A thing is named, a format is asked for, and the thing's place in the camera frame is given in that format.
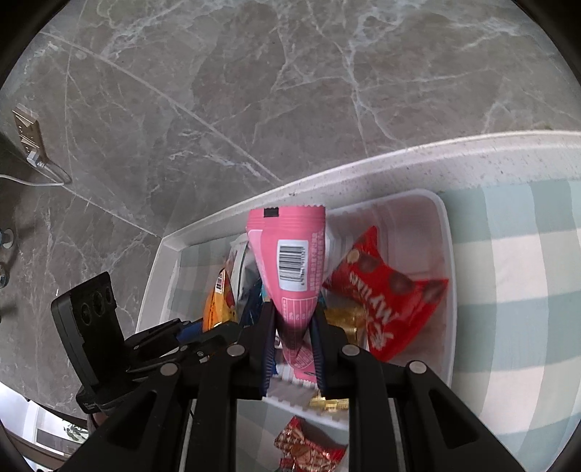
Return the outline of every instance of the gold outlet plate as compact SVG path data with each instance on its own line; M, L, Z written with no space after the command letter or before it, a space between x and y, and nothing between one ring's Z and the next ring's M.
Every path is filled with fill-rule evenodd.
M19 105L12 110L22 147L26 154L37 151L41 159L46 159L46 151L42 142L38 120L33 118L31 113L23 108Z

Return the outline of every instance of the white barcode label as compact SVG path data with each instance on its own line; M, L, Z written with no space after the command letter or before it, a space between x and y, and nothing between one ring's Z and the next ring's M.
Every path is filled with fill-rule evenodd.
M222 269L220 271L220 273L218 274L218 280L216 280L216 288L215 288L215 292L217 294L222 295L224 293L224 273L226 271L224 269Z
M277 248L278 285L283 290L304 292L307 290L309 266L309 242L296 239L280 239Z

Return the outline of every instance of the barcode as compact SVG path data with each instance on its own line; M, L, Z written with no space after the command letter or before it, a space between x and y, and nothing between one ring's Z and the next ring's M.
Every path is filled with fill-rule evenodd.
M216 293L223 294L224 293L224 272L225 270L221 270L218 274L218 280L216 281Z
M304 284L306 251L302 246L280 246L278 276L281 280Z

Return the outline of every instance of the red and brown snack package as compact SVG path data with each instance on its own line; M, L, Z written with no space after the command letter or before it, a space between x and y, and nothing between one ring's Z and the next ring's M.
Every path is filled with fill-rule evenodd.
M389 267L377 249L377 227L370 227L333 271L323 287L362 303L370 352L387 362L424 327L446 293L448 279L414 281Z
M292 459L298 472L333 472L343 459L347 446L339 446L324 437L315 442L311 437L313 434L307 438L303 429L301 419L295 416L274 440L274 445L284 454L281 468L288 469L289 459ZM323 434L318 430L313 432L319 436Z

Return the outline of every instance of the power cord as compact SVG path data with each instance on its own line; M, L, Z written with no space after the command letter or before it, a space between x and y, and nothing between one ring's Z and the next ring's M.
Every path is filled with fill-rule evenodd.
M28 157L26 158L26 160L28 161L28 163L34 167L35 169L41 168L41 169L47 169L48 171L50 171L54 176L59 177L55 171L53 171L49 166L46 165L45 162L41 161L40 159L40 155L38 154L37 151L31 151L30 154L28 154ZM45 176L46 178L52 178L52 177L48 177L45 174L43 174L42 172L40 172L43 176ZM65 182L47 182L47 183L35 183L35 182L28 182L26 180L21 180L19 178L16 177L12 177L12 176L7 176L6 174L0 174L0 178L5 178L8 180L12 180L13 182L17 182L19 184L23 184L23 185L28 185L29 187L62 187Z

